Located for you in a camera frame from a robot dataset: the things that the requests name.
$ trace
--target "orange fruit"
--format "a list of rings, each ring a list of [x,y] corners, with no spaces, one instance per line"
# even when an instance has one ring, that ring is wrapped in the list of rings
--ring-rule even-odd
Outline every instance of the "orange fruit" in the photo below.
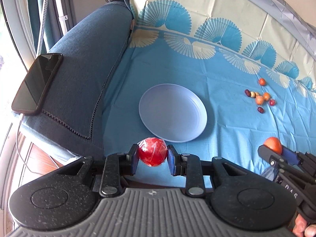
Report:
[[[270,100],[270,98],[271,98],[271,96],[270,96],[270,94],[269,94],[268,92],[265,92],[262,96],[263,96],[263,98],[264,98],[266,101]]]
[[[261,86],[265,86],[265,84],[266,84],[264,78],[260,78],[258,82],[259,82],[259,85],[261,85]]]
[[[264,103],[264,98],[261,95],[256,96],[256,103],[262,105]]]
[[[270,150],[273,150],[275,153],[282,155],[282,144],[278,138],[269,137],[265,140],[263,145],[268,147]]]

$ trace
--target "plastic wrap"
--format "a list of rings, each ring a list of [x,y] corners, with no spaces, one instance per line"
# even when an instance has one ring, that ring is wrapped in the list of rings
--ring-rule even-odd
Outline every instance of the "plastic wrap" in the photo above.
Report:
[[[138,154],[148,166],[159,166],[167,157],[167,145],[164,140],[150,137],[138,144]]]

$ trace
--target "curtain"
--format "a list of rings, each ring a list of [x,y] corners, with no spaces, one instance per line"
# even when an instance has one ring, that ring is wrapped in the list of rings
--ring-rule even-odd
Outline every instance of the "curtain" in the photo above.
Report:
[[[68,16],[68,20],[65,21],[68,31],[76,25],[75,10],[72,1],[73,0],[61,0],[64,15]]]
[[[27,0],[28,13],[31,30],[34,40],[34,49],[37,50],[37,43],[40,32],[40,13],[42,13],[43,0]],[[45,22],[44,44],[42,53],[47,53],[53,45],[62,37],[58,14],[56,13],[54,0],[48,0],[48,9]]]

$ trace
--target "screw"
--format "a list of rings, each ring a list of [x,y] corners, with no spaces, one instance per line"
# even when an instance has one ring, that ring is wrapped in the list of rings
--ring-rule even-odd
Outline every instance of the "screw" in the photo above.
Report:
[[[112,187],[112,186],[107,186],[107,187],[104,187],[102,189],[102,193],[106,194],[106,195],[115,194],[115,193],[117,193],[117,191],[118,190],[115,187]]]
[[[191,187],[189,190],[188,190],[189,194],[191,195],[201,195],[204,193],[204,190],[200,187]]]

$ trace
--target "ribbed grip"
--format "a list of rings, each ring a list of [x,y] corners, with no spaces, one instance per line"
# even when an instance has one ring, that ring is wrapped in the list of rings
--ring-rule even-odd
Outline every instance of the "ribbed grip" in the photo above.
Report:
[[[89,218],[73,227],[54,232],[36,232],[19,227],[10,235],[10,237],[31,236],[285,237],[294,235],[286,228],[252,233],[231,227],[212,214],[205,200],[187,197],[180,189],[127,188],[119,197],[102,199]]]

